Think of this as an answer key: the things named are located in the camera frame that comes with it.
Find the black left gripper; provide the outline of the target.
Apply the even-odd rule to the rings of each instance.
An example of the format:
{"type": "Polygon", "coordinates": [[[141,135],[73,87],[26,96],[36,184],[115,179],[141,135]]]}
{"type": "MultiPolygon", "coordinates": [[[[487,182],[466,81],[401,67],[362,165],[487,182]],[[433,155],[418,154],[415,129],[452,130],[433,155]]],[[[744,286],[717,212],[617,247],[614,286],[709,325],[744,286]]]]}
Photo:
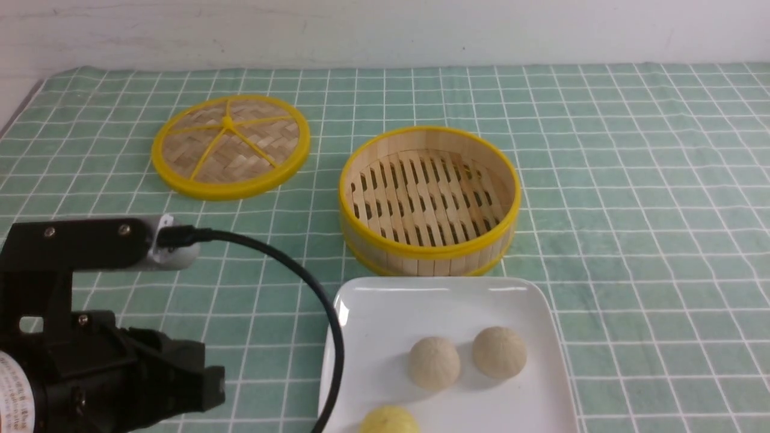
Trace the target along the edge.
{"type": "Polygon", "coordinates": [[[113,313],[71,315],[69,339],[24,337],[35,432],[132,432],[226,402],[226,368],[202,342],[116,326],[113,313]]]}

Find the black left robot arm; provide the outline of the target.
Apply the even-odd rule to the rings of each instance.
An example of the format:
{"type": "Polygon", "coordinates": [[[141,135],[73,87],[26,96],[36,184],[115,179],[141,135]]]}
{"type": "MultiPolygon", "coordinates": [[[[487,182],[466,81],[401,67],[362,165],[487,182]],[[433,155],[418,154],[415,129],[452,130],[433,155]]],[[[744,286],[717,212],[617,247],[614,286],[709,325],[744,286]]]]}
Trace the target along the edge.
{"type": "Polygon", "coordinates": [[[226,401],[202,342],[119,327],[109,310],[72,313],[61,342],[21,321],[2,321],[3,432],[133,432],[226,401]]]}

